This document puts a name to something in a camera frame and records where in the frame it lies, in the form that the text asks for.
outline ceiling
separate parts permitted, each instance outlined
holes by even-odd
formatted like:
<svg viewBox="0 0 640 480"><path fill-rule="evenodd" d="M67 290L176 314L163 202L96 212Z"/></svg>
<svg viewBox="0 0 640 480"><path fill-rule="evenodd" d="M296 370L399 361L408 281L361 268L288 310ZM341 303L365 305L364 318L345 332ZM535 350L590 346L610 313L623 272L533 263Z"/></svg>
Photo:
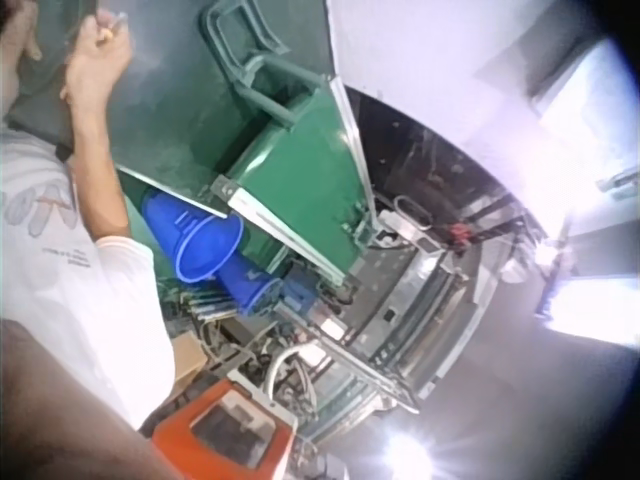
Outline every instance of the ceiling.
<svg viewBox="0 0 640 480"><path fill-rule="evenodd" d="M582 157L543 126L532 99L599 38L596 22L568 0L374 5L328 2L344 82L460 148L557 236Z"/></svg>

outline bright light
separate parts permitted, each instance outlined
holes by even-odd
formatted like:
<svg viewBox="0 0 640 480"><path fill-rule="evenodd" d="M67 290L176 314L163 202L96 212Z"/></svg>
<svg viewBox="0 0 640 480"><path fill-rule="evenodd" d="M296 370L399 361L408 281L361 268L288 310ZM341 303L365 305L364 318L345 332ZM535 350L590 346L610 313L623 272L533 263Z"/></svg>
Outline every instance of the bright light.
<svg viewBox="0 0 640 480"><path fill-rule="evenodd" d="M635 278L575 279L551 300L556 330L640 348L640 293Z"/></svg>
<svg viewBox="0 0 640 480"><path fill-rule="evenodd" d="M541 267L550 267L558 256L558 249L547 243L541 243L536 247L536 263Z"/></svg>
<svg viewBox="0 0 640 480"><path fill-rule="evenodd" d="M344 336L346 329L331 317L327 318L320 328L324 330L334 340L340 340ZM299 355L311 368L315 368L327 357L326 352L317 345L309 345L302 350Z"/></svg>
<svg viewBox="0 0 640 480"><path fill-rule="evenodd" d="M420 443L407 435L391 438L386 460L393 469L394 480L430 480L433 475L429 454Z"/></svg>

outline red component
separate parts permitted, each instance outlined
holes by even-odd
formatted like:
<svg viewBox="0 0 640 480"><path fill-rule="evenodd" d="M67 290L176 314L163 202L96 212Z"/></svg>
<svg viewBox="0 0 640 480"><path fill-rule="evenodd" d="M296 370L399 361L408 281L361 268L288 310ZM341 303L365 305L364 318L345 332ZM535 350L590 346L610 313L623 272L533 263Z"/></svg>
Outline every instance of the red component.
<svg viewBox="0 0 640 480"><path fill-rule="evenodd" d="M205 419L222 405L223 399L229 398L227 394L230 392L240 394L261 414L269 417L269 422L275 425L264 453L257 465L253 467L230 458L233 456L237 440L229 438L228 434L223 431L224 426L220 422L212 423L212 425L218 425L218 428L214 426L206 434L211 441L203 439L201 434L195 433L199 428L197 425L202 426ZM246 429L238 429L238 432L242 435ZM289 425L252 401L249 392L246 392L241 386L229 379L224 379L160 423L153 433L152 442L170 463L190 479L272 480L282 478L293 438L294 432ZM222 450L228 450L227 454L221 453L220 449L216 450L212 443L222 445Z"/></svg>

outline blue funnel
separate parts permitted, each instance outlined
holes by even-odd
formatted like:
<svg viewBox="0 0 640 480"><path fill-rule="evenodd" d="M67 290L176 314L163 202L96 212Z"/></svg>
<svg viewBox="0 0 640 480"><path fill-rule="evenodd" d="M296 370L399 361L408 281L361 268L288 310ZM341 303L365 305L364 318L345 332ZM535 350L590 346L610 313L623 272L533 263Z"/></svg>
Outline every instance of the blue funnel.
<svg viewBox="0 0 640 480"><path fill-rule="evenodd" d="M234 253L216 272L242 315L260 315L280 296L282 280L268 274L240 253Z"/></svg>
<svg viewBox="0 0 640 480"><path fill-rule="evenodd" d="M237 215L216 217L159 190L147 193L141 210L176 275L186 283L211 277L242 238L243 223Z"/></svg>

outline person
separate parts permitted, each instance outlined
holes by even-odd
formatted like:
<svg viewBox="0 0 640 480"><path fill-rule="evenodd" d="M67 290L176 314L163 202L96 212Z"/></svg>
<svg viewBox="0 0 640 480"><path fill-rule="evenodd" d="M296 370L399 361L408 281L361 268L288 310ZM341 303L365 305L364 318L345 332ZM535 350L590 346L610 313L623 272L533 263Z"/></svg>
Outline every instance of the person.
<svg viewBox="0 0 640 480"><path fill-rule="evenodd" d="M3 473L175 478L134 431L169 395L175 366L153 256L131 238L109 147L107 102L132 58L128 27L99 11L79 29L65 76L69 167L53 145L4 123L19 60L42 53L37 4L3 0L2 12Z"/></svg>

